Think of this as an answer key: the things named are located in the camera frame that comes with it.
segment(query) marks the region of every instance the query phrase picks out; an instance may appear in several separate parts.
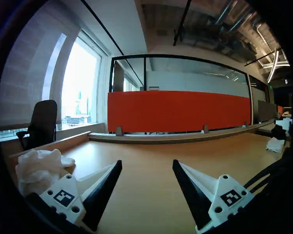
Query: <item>office desk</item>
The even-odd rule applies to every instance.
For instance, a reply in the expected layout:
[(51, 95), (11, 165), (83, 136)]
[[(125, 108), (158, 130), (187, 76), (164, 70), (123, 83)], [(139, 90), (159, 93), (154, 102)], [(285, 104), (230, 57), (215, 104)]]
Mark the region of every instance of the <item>office desk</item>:
[[(282, 154), (265, 150), (269, 138), (242, 133), (171, 145), (113, 144), (80, 134), (42, 149), (58, 148), (76, 160), (67, 171), (79, 178), (116, 160), (123, 170), (98, 226), (98, 234), (195, 233), (190, 209), (172, 170), (173, 159), (215, 178), (228, 173), (244, 185)], [(15, 162), (17, 155), (11, 156)]]

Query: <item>ceiling pipe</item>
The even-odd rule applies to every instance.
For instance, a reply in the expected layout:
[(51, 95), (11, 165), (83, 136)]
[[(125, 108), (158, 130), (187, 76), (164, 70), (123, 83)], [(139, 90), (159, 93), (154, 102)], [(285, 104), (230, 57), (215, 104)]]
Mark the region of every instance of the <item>ceiling pipe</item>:
[(256, 27), (256, 31), (258, 33), (258, 35), (262, 38), (263, 42), (266, 44), (266, 46), (269, 48), (270, 52), (272, 52), (272, 48), (271, 46), (269, 45), (269, 43), (266, 41), (266, 39), (264, 38), (264, 36), (261, 34), (261, 32), (259, 31), (259, 28), (262, 26), (262, 24), (258, 24), (257, 27)]
[(230, 14), (234, 6), (237, 4), (238, 0), (228, 0), (221, 10), (221, 13), (216, 21), (216, 25), (222, 24), (222, 22), (226, 19), (226, 17)]
[(254, 10), (252, 8), (249, 8), (246, 10), (242, 16), (236, 21), (236, 23), (230, 28), (230, 32), (233, 32), (237, 30), (239, 27), (241, 27), (251, 16), (254, 14)]

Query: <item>chair backrest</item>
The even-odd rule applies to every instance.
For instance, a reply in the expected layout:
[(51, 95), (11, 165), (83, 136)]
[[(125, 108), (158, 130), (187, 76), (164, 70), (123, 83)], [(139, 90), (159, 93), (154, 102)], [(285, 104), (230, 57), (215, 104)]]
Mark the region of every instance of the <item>chair backrest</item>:
[(57, 104), (54, 100), (38, 102), (32, 113), (26, 148), (32, 149), (54, 141)]

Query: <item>black office chair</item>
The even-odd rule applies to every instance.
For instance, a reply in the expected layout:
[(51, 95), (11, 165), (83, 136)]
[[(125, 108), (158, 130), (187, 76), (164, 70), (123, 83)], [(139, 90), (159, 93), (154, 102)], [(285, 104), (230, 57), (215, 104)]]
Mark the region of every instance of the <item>black office chair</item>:
[[(56, 140), (57, 104), (54, 100), (38, 102), (32, 113), (32, 119), (27, 131), (17, 132), (24, 150), (52, 143)], [(24, 145), (23, 137), (29, 134), (27, 144)]]

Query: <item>crumpled white towel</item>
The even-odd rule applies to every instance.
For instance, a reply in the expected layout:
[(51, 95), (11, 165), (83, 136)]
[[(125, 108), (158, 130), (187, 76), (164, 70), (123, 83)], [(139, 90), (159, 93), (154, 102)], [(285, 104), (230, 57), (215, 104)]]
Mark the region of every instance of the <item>crumpled white towel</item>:
[(266, 149), (273, 152), (281, 153), (283, 145), (284, 140), (278, 140), (277, 138), (273, 137), (268, 141)]
[(64, 167), (74, 164), (74, 159), (62, 156), (58, 149), (31, 150), (18, 157), (18, 189), (23, 196), (32, 192), (40, 195), (68, 173)]

